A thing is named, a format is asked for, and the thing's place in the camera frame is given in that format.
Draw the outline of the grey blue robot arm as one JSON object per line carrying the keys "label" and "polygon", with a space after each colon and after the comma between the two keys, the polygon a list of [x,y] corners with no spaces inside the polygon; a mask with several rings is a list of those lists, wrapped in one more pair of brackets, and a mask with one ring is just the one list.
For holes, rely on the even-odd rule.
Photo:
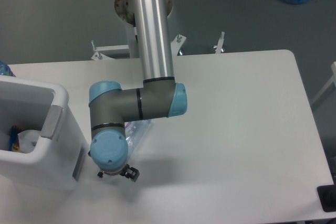
{"label": "grey blue robot arm", "polygon": [[90,87],[88,154],[99,167],[99,177],[120,175],[136,181],[140,173],[128,164],[125,124],[183,115],[187,94],[174,78],[165,0],[132,1],[143,86],[123,90],[115,81],[100,81]]}

